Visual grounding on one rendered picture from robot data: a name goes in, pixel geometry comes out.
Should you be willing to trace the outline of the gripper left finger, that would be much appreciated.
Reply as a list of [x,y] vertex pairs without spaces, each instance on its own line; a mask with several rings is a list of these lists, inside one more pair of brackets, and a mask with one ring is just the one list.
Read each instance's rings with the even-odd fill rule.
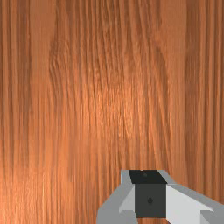
[[132,171],[121,170],[121,184],[100,206],[96,224],[138,224],[138,218],[150,218],[147,200],[136,204],[136,187],[131,180]]

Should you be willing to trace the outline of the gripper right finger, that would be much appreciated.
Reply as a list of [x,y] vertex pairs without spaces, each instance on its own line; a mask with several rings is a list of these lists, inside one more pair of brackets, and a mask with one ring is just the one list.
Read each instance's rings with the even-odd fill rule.
[[150,170],[151,181],[161,184],[150,197],[150,217],[170,224],[224,224],[224,205],[178,184],[165,170]]

